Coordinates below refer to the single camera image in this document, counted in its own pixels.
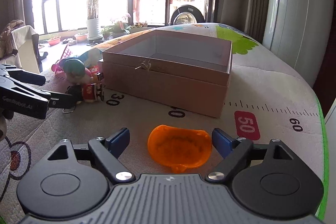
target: open box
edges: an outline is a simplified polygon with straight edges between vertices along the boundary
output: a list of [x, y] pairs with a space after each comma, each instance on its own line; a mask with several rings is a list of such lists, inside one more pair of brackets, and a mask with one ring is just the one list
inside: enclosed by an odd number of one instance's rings
[[219, 38], [154, 30], [107, 49], [98, 65], [109, 89], [220, 117], [231, 47]]

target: white flower pot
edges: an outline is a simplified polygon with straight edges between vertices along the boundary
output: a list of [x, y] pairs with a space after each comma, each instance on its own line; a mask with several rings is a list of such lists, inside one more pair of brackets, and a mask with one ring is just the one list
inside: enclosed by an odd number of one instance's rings
[[95, 40], [103, 37], [100, 31], [99, 18], [88, 19], [86, 21], [86, 26], [89, 33], [87, 39]]

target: black round object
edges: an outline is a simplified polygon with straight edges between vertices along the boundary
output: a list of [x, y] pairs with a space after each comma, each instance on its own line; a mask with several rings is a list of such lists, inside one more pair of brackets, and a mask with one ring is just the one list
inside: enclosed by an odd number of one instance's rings
[[271, 160], [239, 172], [232, 181], [236, 200], [254, 213], [272, 219], [314, 214], [323, 197], [320, 179], [295, 160]]
[[174, 12], [173, 15], [170, 19], [170, 25], [176, 25], [174, 24], [175, 19], [177, 18], [177, 16], [181, 13], [190, 13], [192, 14], [197, 23], [204, 23], [204, 17], [202, 15], [202, 13], [200, 12], [200, 10], [198, 10], [196, 7], [192, 6], [192, 5], [182, 5], [181, 7], [177, 8]]
[[79, 164], [74, 156], [71, 159], [70, 152], [61, 145], [22, 178], [16, 194], [25, 213], [66, 219], [96, 207], [108, 191], [108, 182], [101, 172]]

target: green leaf print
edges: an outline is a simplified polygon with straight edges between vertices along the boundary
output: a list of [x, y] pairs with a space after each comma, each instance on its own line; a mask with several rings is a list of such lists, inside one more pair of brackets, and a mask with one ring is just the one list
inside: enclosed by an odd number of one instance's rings
[[218, 38], [232, 41], [232, 54], [247, 54], [248, 51], [259, 46], [257, 42], [236, 33], [234, 30], [216, 26], [216, 31]]

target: plush toy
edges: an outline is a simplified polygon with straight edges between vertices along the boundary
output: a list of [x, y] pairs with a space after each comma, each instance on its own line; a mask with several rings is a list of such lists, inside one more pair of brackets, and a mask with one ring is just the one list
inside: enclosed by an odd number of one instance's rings
[[67, 75], [67, 80], [72, 84], [88, 85], [93, 82], [91, 72], [79, 59], [68, 59], [64, 62], [63, 71]]

